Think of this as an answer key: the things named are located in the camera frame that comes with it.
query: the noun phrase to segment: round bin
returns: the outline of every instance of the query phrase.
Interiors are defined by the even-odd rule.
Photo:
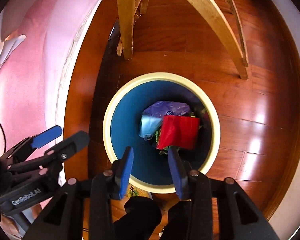
[[[125,84],[112,98],[103,121],[103,140],[112,162],[120,159],[126,146],[134,149],[134,163],[129,182],[153,193],[173,193],[175,188],[166,155],[141,138],[139,126],[144,109],[156,101],[187,103],[192,110],[208,113],[202,119],[200,151],[181,156],[192,168],[206,174],[219,149],[220,124],[217,112],[208,96],[190,80],[171,73],[150,73]]]

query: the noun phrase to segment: wooden stool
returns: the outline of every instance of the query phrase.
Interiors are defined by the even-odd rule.
[[[228,51],[239,75],[242,79],[248,79],[246,67],[248,67],[248,56],[246,50],[245,37],[242,32],[242,25],[238,16],[237,8],[233,0],[225,0],[229,5],[232,14],[235,16],[237,27],[239,29],[240,45],[238,44],[234,33],[214,0],[187,0],[207,21],[212,30],[218,36],[219,40]],[[117,0],[121,40],[118,45],[117,53],[120,55],[123,50],[123,56],[126,60],[132,59],[133,48],[133,25],[136,18],[139,4],[140,14],[147,11],[149,0]]]

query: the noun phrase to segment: red object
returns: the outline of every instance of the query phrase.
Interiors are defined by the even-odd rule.
[[[197,142],[200,119],[188,116],[165,115],[157,149],[177,146],[193,149]]]

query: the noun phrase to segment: person's leg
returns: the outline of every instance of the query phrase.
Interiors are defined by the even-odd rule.
[[[126,215],[114,222],[116,240],[148,240],[161,222],[158,205],[147,197],[131,197],[124,205]]]
[[[191,214],[191,202],[179,201],[168,211],[168,224],[160,240],[184,240]]]

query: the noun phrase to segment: purple plastic bag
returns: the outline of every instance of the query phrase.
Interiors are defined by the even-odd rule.
[[[190,113],[191,109],[186,103],[178,103],[171,101],[157,101],[149,106],[144,113],[163,118],[165,115],[184,115]]]

